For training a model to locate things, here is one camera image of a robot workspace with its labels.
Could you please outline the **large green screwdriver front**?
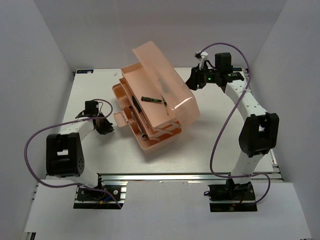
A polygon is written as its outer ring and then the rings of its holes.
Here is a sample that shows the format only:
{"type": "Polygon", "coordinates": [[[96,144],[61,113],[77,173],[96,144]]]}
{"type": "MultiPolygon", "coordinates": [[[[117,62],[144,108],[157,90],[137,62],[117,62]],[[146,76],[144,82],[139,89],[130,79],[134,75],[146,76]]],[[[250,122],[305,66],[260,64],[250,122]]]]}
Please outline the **large green screwdriver front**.
{"type": "Polygon", "coordinates": [[[131,98],[132,98],[132,101],[133,101],[134,106],[136,107],[136,109],[138,110],[138,112],[141,114],[142,119],[144,120],[145,124],[147,125],[148,123],[147,123],[147,121],[146,121],[146,118],[145,118],[145,116],[144,116],[144,114],[143,114],[143,111],[142,111],[142,109],[141,109],[138,101],[136,100],[136,98],[135,98],[134,95],[132,95],[131,98]]]}

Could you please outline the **pink plastic toolbox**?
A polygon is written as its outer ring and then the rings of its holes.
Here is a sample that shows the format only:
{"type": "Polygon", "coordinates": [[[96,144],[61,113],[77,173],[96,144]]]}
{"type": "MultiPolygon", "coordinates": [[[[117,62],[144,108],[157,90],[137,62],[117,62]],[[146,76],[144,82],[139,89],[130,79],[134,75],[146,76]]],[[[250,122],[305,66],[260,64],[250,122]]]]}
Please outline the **pink plastic toolbox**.
{"type": "Polygon", "coordinates": [[[140,148],[149,153],[174,141],[200,117],[197,100],[153,41],[134,48],[138,62],[121,68],[112,87],[120,111],[118,127],[129,126],[140,148]]]}

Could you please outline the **small precision screwdriver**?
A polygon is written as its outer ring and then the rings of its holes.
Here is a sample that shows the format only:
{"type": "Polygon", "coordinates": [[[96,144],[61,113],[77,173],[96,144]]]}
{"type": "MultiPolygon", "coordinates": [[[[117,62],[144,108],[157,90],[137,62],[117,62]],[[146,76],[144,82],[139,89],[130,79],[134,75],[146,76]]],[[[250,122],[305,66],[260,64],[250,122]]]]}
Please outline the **small precision screwdriver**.
{"type": "Polygon", "coordinates": [[[161,98],[162,98],[162,102],[163,102],[163,104],[164,104],[164,107],[165,107],[166,113],[167,113],[167,115],[169,116],[167,102],[166,102],[166,100],[164,99],[164,97],[163,97],[162,95],[161,95],[161,98]]]}
{"type": "Polygon", "coordinates": [[[141,97],[141,101],[143,101],[143,102],[151,102],[151,103],[162,103],[161,99],[145,97],[145,96],[141,97]]]}

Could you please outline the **silver ratchet wrench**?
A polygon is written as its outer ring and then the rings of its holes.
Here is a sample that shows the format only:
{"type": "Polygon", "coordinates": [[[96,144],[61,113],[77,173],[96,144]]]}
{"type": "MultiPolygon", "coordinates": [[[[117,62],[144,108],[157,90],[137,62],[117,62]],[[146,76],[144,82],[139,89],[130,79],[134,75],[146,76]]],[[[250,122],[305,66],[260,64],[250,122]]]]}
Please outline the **silver ratchet wrench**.
{"type": "Polygon", "coordinates": [[[137,128],[138,128],[138,130],[139,130],[139,132],[140,132],[140,134],[141,134],[142,140],[146,141],[146,140],[148,139],[148,136],[147,136],[147,134],[145,133],[144,129],[142,128],[142,125],[141,125],[140,121],[138,120],[138,118],[137,118],[137,116],[136,116],[136,114],[135,114],[135,111],[134,111],[133,107],[130,106],[130,107],[129,107],[129,110],[130,110],[130,113],[131,113],[131,116],[132,116],[133,120],[134,120],[134,121],[136,122],[136,124],[137,124],[137,128]]]}

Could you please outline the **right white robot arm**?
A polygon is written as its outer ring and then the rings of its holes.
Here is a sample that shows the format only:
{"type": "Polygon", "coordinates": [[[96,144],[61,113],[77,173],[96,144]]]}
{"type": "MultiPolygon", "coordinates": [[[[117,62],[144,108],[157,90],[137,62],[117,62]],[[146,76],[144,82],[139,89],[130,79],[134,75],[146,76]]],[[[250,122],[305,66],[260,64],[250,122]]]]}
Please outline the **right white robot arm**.
{"type": "Polygon", "coordinates": [[[233,182],[225,187],[226,195],[236,200],[243,195],[242,185],[251,181],[259,161],[276,146],[280,119],[257,102],[242,71],[234,70],[229,52],[217,53],[214,66],[208,62],[206,52],[195,56],[199,64],[191,69],[186,81],[189,89],[196,91],[206,84],[217,85],[233,101],[244,121],[238,138],[241,152],[230,173],[233,182]]]}

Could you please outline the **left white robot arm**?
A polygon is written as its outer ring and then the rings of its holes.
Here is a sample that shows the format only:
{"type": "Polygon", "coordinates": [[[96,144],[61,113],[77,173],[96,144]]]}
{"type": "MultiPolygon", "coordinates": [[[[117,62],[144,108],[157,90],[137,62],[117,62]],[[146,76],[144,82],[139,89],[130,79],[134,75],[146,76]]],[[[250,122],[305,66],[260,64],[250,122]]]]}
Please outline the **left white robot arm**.
{"type": "Polygon", "coordinates": [[[46,172],[49,176],[65,178],[80,186],[89,187],[88,193],[99,200],[105,196],[106,187],[101,176],[85,166],[82,140],[91,132],[107,135],[114,131],[113,124],[99,105],[106,100],[93,99],[84,103],[81,111],[68,127],[46,138],[46,172]]]}

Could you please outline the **blue label right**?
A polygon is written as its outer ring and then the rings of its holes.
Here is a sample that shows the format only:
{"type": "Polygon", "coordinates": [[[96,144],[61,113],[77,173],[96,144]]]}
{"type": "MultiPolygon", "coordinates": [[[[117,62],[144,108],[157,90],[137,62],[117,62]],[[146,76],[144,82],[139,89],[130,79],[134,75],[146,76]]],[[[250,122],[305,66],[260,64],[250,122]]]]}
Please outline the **blue label right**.
{"type": "Polygon", "coordinates": [[[242,68],[241,67],[234,67],[233,68],[233,72],[242,72],[242,68]]]}

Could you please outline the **blue label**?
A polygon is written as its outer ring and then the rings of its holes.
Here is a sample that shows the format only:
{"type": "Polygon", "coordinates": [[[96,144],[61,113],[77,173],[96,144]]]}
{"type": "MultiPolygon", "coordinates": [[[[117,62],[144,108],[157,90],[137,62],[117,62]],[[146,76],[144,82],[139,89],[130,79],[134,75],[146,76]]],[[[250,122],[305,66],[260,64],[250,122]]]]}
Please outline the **blue label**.
{"type": "Polygon", "coordinates": [[[242,68],[241,67],[234,67],[233,68],[233,72],[242,72],[242,68]]]}
{"type": "Polygon", "coordinates": [[[93,69],[78,69],[76,74],[92,74],[93,72],[93,69]]]}

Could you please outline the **blue label left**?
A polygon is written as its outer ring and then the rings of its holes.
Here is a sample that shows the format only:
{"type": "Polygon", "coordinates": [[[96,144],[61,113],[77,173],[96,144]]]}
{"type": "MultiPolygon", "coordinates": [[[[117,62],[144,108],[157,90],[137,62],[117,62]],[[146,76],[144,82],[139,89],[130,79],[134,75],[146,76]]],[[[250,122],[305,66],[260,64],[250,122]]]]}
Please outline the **blue label left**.
{"type": "Polygon", "coordinates": [[[92,74],[93,72],[93,69],[78,69],[76,74],[92,74]]]}

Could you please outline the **white front cover board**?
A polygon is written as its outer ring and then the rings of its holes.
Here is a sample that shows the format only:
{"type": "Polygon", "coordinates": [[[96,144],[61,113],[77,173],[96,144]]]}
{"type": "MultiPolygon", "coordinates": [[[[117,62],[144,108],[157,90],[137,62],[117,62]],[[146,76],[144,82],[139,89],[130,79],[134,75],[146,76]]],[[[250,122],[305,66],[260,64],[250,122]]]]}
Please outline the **white front cover board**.
{"type": "Polygon", "coordinates": [[[256,212],[211,212],[206,183],[135,181],[122,209],[74,209],[74,188],[39,186],[25,230],[38,240],[300,240],[310,230],[291,183],[256,212]]]}

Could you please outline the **aluminium table edge rail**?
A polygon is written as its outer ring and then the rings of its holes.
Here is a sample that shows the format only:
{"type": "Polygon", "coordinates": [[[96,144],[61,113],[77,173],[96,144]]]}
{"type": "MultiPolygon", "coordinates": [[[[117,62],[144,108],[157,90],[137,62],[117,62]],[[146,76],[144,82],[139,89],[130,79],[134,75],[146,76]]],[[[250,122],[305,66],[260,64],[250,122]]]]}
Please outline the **aluminium table edge rail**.
{"type": "MultiPolygon", "coordinates": [[[[267,174],[271,180],[282,181],[282,175],[279,172],[267,174]]],[[[205,180],[226,180],[226,178],[217,177],[213,174],[127,174],[114,175],[103,174],[102,178],[105,181],[205,181],[205,180]]],[[[62,180],[54,176],[46,176],[46,180],[62,180]]],[[[257,175],[251,178],[252,180],[267,180],[265,175],[257,175]]]]}

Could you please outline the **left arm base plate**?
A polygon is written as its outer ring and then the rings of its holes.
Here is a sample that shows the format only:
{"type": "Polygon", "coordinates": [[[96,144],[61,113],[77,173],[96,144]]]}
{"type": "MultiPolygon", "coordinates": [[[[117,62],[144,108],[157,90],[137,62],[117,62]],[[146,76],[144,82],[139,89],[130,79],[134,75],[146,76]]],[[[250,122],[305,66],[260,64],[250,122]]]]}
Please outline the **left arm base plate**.
{"type": "MultiPolygon", "coordinates": [[[[127,181],[102,181],[104,189],[115,198],[121,207],[126,199],[127,184],[127,181]]],[[[76,189],[73,208],[82,210],[120,210],[117,203],[109,194],[89,190],[85,187],[78,187],[76,189]]]]}

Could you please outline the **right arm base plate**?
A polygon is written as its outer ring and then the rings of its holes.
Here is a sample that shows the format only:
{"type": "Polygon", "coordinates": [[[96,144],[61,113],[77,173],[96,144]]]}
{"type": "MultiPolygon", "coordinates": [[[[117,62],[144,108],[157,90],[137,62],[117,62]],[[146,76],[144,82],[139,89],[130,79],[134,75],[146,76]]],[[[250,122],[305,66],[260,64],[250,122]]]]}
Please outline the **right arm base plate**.
{"type": "Polygon", "coordinates": [[[242,189],[235,189],[230,184],[211,184],[203,193],[209,198],[211,213],[257,212],[256,195],[249,182],[242,189]]]}

